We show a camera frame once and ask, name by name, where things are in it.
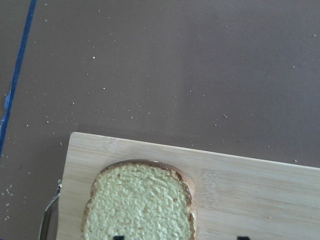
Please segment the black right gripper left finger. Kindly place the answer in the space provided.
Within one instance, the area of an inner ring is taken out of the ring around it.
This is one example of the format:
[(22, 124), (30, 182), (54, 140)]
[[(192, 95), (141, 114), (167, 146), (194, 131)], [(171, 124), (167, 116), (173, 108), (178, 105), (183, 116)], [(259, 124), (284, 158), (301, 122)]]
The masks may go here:
[(126, 237), (124, 235), (115, 235), (112, 240), (125, 240)]

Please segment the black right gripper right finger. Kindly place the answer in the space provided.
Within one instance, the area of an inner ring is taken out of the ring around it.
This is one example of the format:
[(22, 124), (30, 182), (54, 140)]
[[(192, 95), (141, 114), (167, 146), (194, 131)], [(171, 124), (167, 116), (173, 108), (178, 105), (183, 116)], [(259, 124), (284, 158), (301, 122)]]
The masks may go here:
[(237, 236), (237, 240), (251, 240), (248, 236)]

